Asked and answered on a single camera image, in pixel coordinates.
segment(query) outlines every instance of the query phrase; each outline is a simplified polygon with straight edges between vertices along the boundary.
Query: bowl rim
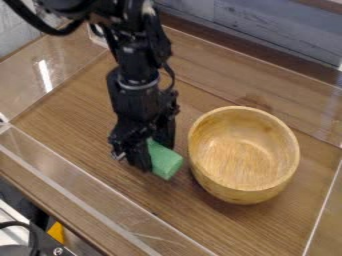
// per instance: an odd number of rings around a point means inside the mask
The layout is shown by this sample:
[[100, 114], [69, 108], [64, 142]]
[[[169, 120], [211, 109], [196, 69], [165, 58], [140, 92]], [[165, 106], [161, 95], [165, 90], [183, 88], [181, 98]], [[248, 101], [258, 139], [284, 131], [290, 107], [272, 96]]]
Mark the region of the bowl rim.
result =
[[[192, 141], [192, 135], [195, 132], [195, 129], [197, 128], [199, 124], [205, 120], [207, 117], [209, 117], [211, 115], [227, 111], [227, 110], [248, 110], [252, 112], [256, 112], [264, 116], [267, 116], [272, 121], [275, 121], [275, 123], [284, 128], [284, 130], [287, 131], [287, 135], [290, 137], [290, 140], [294, 144], [294, 162], [291, 164], [291, 167], [288, 168], [288, 171], [286, 173], [286, 175], [283, 175], [278, 180], [275, 180], [274, 182], [271, 182], [270, 184], [267, 184], [267, 186], [264, 186], [263, 188], [259, 189], [236, 189], [236, 188], [231, 188], [227, 185], [220, 184], [216, 180], [213, 180], [211, 178], [211, 176], [204, 175], [207, 173], [205, 168], [201, 166], [200, 162], [193, 161], [192, 159], [192, 151], [191, 151], [191, 141]], [[296, 140], [296, 137], [294, 135], [292, 130], [290, 129], [290, 127], [286, 125], [286, 123], [274, 115], [271, 115], [270, 113], [267, 113], [266, 111], [256, 109], [256, 108], [251, 108], [251, 107], [244, 107], [244, 106], [227, 106], [227, 107], [220, 107], [216, 108], [213, 110], [211, 110], [209, 112], [204, 113], [197, 120], [195, 121], [195, 123], [191, 126], [189, 132], [188, 132], [188, 157], [189, 157], [189, 162], [192, 165], [195, 165], [195, 168], [197, 168], [201, 172], [201, 174], [219, 186], [223, 186], [227, 189], [235, 190], [235, 191], [240, 191], [240, 192], [252, 192], [252, 191], [263, 191], [263, 190], [268, 190], [271, 188], [278, 187], [279, 185], [282, 185], [283, 183], [286, 183], [288, 181], [288, 179], [292, 177], [296, 168], [299, 166], [299, 160], [300, 160], [300, 148], [299, 148], [299, 143]]]

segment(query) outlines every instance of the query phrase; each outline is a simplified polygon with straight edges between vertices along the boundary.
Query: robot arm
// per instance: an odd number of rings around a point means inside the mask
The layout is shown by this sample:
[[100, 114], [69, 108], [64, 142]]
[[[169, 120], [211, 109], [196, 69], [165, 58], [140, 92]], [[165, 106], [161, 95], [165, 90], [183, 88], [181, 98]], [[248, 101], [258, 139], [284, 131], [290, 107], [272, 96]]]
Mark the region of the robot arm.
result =
[[[167, 64], [171, 43], [164, 34], [151, 0], [40, 0], [48, 12], [72, 22], [60, 30], [48, 26], [18, 0], [4, 0], [25, 21], [46, 34], [64, 36], [88, 21], [96, 35], [107, 40], [119, 67], [107, 76], [108, 92], [117, 124], [108, 142], [115, 159], [127, 158], [143, 171], [152, 170], [147, 140], [172, 149], [177, 92], [175, 74]], [[159, 69], [171, 77], [159, 89]]]

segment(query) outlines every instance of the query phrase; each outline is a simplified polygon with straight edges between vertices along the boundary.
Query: yellow object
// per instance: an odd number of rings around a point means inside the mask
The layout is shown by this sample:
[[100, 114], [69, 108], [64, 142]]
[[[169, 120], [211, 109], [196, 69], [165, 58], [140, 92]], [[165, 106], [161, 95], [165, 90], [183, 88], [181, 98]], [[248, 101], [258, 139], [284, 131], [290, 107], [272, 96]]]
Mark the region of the yellow object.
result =
[[64, 239], [64, 229], [62, 226], [58, 222], [56, 222], [53, 224], [53, 226], [50, 227], [50, 229], [48, 230], [48, 234], [50, 235], [50, 237], [60, 242], [61, 244], [64, 244], [65, 239]]
[[299, 163], [299, 146], [286, 124], [254, 108], [225, 107], [195, 122], [188, 135], [191, 169], [221, 200], [255, 204], [286, 187]]

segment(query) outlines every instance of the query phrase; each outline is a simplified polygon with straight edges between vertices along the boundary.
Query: wooden bowl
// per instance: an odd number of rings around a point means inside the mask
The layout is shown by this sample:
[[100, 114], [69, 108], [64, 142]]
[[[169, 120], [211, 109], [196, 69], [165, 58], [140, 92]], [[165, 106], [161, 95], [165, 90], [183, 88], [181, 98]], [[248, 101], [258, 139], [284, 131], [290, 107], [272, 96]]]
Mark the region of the wooden bowl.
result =
[[278, 195], [299, 163], [298, 141], [286, 124], [264, 111], [237, 106], [197, 119], [188, 153], [203, 188], [235, 204], [260, 203]]

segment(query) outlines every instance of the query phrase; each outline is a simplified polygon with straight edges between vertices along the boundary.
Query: green block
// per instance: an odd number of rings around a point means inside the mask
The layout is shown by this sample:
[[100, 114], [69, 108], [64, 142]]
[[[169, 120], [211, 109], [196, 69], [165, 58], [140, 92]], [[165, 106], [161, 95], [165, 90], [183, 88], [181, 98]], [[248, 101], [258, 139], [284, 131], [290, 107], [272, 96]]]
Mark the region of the green block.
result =
[[152, 160], [152, 173], [161, 179], [169, 180], [183, 165], [183, 157], [152, 139], [147, 140], [147, 144]]

